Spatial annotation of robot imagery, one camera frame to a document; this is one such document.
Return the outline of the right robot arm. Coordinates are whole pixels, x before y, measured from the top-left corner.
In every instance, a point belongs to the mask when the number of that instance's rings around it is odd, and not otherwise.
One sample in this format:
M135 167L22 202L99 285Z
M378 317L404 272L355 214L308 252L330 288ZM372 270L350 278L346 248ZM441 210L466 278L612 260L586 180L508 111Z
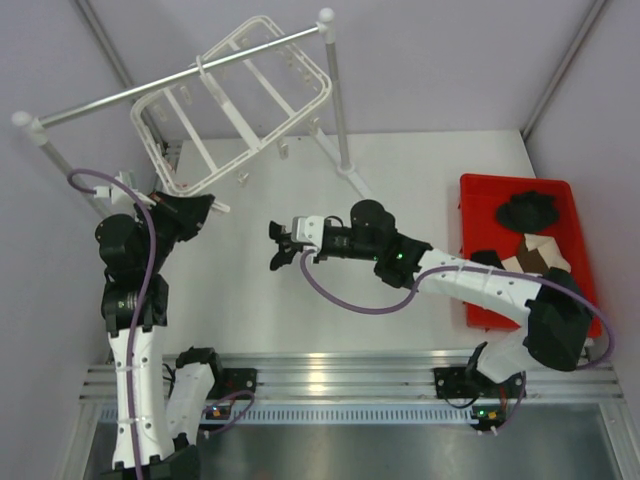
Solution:
M394 216L371 199L353 205L350 221L333 225L327 217L297 216L290 228L270 222L268 235L277 245L271 270L298 259L309 277L309 260L371 261L384 284L407 290L404 300L391 307L361 307L335 297L316 280L310 283L330 302L364 315L399 311L417 294L427 293L509 318L517 330L479 345L470 359L466 382L478 396L492 395L504 381L528 370L578 370L595 308L569 272L556 267L544 273L512 272L453 256L401 234Z

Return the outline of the black white-striped sock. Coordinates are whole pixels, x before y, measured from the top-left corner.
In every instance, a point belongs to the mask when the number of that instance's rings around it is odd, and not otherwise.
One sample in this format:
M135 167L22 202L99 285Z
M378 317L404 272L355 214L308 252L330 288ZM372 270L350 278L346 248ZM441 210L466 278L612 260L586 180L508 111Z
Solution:
M485 266L503 268L502 261L495 250L478 250L470 255L470 260Z

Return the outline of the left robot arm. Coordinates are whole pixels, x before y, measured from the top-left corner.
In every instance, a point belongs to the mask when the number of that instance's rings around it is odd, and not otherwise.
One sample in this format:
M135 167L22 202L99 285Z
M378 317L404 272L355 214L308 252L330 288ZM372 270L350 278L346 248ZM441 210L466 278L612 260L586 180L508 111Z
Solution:
M163 378L169 286L160 270L178 242L194 238L214 203L211 194L162 192L134 214L119 213L95 231L105 263L101 315L114 357L117 437L105 479L197 479L197 431L207 397L225 388L213 348L191 347L174 367L173 388Z

